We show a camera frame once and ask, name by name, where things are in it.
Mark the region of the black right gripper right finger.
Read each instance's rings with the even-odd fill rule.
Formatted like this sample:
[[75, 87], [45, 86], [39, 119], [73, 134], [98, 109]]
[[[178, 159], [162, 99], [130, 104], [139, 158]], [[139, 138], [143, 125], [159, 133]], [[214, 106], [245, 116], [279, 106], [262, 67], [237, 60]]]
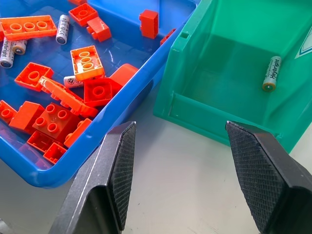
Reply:
[[271, 133], [235, 121], [225, 129], [260, 234], [312, 234], [312, 174]]

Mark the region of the red four-stud building brick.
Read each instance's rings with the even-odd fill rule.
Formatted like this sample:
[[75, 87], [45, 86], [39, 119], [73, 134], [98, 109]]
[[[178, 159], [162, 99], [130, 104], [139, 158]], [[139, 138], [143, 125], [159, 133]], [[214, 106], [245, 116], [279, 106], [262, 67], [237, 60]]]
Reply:
[[81, 121], [79, 116], [55, 103], [50, 103], [32, 125], [36, 130], [64, 143]]

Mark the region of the green plastic bin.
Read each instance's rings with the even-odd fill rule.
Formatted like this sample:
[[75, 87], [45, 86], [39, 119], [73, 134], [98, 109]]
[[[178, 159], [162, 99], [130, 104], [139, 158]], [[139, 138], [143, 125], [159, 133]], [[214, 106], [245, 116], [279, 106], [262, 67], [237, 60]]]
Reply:
[[224, 144], [227, 121], [247, 123], [290, 152], [312, 125], [312, 0], [201, 0], [170, 49], [154, 115]]

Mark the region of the silver Heybright AA battery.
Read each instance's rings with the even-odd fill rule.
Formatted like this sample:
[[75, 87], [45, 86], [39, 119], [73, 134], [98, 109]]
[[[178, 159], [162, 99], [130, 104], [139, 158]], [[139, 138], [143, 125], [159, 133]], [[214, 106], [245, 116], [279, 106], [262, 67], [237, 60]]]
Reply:
[[272, 92], [275, 90], [281, 61], [282, 59], [280, 56], [274, 56], [271, 58], [262, 84], [262, 89], [264, 91]]
[[58, 22], [56, 42], [64, 45], [67, 43], [70, 20], [67, 15], [61, 15]]
[[12, 50], [15, 54], [24, 55], [26, 51], [27, 40], [21, 39], [13, 42]]
[[63, 78], [64, 86], [67, 88], [83, 87], [84, 83], [76, 79], [76, 76], [65, 76]]
[[13, 42], [4, 38], [2, 49], [0, 52], [0, 66], [3, 68], [11, 68], [14, 62]]

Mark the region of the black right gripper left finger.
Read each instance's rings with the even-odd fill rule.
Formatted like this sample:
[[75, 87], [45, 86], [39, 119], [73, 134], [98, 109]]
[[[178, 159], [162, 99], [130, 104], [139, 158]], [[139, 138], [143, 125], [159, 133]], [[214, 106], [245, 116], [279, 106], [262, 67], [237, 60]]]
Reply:
[[133, 181], [136, 122], [114, 127], [81, 166], [49, 234], [121, 234]]

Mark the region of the blue plastic tray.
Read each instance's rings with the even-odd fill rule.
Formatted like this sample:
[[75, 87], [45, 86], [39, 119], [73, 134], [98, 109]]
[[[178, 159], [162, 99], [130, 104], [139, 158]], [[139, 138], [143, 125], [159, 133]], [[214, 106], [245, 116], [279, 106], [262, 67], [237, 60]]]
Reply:
[[[28, 63], [34, 62], [50, 67], [54, 71], [53, 79], [62, 82], [73, 73], [70, 57], [73, 49], [94, 45], [106, 76], [126, 63], [136, 67], [138, 73], [110, 103], [99, 109], [91, 126], [55, 165], [27, 143], [28, 134], [0, 120], [0, 160], [35, 187], [56, 188], [66, 183], [101, 144], [107, 132], [123, 123], [160, 81], [170, 48], [200, 1], [88, 0], [109, 26], [110, 39], [94, 40], [73, 20], [65, 45], [58, 44], [54, 37], [30, 39], [25, 54], [14, 56], [11, 68], [0, 66], [0, 100], [13, 108], [19, 108], [25, 101], [42, 106], [53, 102], [49, 94], [21, 87], [14, 80]], [[144, 10], [158, 12], [159, 29], [155, 39], [142, 36], [139, 14]], [[176, 32], [160, 46], [161, 39], [174, 28]]]

